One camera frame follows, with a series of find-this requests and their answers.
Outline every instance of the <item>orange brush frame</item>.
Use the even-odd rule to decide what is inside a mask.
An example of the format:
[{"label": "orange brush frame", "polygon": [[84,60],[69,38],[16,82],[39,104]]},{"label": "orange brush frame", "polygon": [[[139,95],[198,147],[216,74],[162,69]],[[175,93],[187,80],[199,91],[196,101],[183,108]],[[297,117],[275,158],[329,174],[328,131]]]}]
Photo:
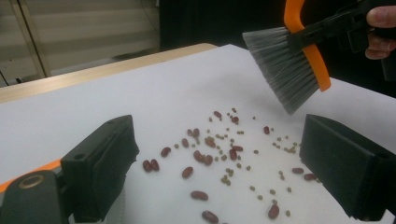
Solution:
[{"label": "orange brush frame", "polygon": [[[29,173],[36,172],[36,171],[42,171],[42,170],[53,170],[59,166],[61,166],[61,160],[56,160],[56,161],[52,161],[46,165],[43,165],[41,167],[38,167],[37,169],[35,169]],[[14,181],[15,179],[8,180],[8,182],[1,184],[0,185],[0,193],[3,193],[4,191],[6,191],[8,185],[11,184],[12,181]]]},{"label": "orange brush frame", "polygon": [[[287,0],[285,7],[284,22],[289,31],[294,34],[304,29],[301,23],[301,9],[303,8],[304,0]],[[321,91],[326,91],[330,88],[330,76],[324,64],[323,58],[320,55],[316,45],[310,45],[303,48],[304,55],[309,61],[315,77],[319,84]]]}]

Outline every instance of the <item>dark background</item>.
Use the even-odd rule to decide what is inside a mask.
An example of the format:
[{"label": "dark background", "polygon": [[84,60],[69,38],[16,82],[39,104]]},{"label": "dark background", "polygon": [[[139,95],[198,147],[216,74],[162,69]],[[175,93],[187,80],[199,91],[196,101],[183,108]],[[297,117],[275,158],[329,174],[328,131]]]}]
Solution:
[{"label": "dark background", "polygon": [[[333,15],[351,0],[305,0],[303,24]],[[161,50],[199,43],[246,48],[242,33],[284,26],[285,0],[161,0]],[[396,98],[396,82],[384,81],[380,61],[340,50],[332,38],[318,44],[331,77]]]}]

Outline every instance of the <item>hand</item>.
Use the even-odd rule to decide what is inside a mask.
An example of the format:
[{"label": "hand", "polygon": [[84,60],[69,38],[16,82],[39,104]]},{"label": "hand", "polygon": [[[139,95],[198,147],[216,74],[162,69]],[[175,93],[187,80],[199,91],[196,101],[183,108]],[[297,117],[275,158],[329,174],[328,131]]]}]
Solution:
[{"label": "hand", "polygon": [[[373,8],[367,13],[366,20],[373,27],[396,27],[396,6]],[[368,34],[368,38],[369,48],[365,53],[369,59],[384,59],[396,49],[396,40],[394,39],[385,39],[375,35],[373,32]]]}]

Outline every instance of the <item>gray bristles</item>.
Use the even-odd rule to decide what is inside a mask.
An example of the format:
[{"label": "gray bristles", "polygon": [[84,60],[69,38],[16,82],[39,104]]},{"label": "gray bristles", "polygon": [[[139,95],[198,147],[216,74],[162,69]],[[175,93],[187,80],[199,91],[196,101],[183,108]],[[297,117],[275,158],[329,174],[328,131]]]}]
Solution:
[{"label": "gray bristles", "polygon": [[288,114],[292,115],[319,89],[302,51],[292,52],[285,27],[243,33],[247,48]]}]

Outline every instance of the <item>orange brush handle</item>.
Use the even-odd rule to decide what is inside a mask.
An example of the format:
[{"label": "orange brush handle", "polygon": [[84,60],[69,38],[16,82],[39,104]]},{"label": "orange brush handle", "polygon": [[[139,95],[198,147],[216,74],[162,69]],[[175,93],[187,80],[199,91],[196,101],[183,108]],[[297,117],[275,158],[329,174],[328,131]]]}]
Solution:
[{"label": "orange brush handle", "polygon": [[[53,170],[59,166],[61,166],[61,160],[56,160],[56,161],[52,161],[46,165],[43,165],[41,167],[38,167],[37,169],[33,170],[32,172],[42,171],[42,170]],[[12,181],[14,181],[14,179],[8,180],[8,182],[1,184],[0,185],[0,193],[6,191],[8,185],[11,184]]]},{"label": "orange brush handle", "polygon": [[[301,9],[303,8],[304,0],[287,0],[285,7],[284,22],[289,31],[294,34],[304,29],[301,23]],[[323,58],[320,55],[316,45],[310,45],[303,48],[304,55],[309,61],[315,77],[319,84],[321,91],[326,91],[330,88],[330,76],[324,64]]]}]

